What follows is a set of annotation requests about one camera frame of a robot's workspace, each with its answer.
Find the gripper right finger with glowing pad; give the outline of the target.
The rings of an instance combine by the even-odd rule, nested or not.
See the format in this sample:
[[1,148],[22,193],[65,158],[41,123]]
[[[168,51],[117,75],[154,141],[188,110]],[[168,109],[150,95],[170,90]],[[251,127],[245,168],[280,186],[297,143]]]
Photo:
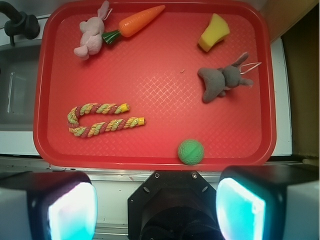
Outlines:
[[217,185],[216,214],[226,240],[318,240],[319,167],[229,166]]

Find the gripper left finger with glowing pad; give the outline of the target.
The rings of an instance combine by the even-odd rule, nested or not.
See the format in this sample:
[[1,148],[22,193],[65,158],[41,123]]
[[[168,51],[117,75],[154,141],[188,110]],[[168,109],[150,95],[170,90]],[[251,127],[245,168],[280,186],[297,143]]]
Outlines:
[[81,171],[2,172],[2,240],[91,240],[98,197]]

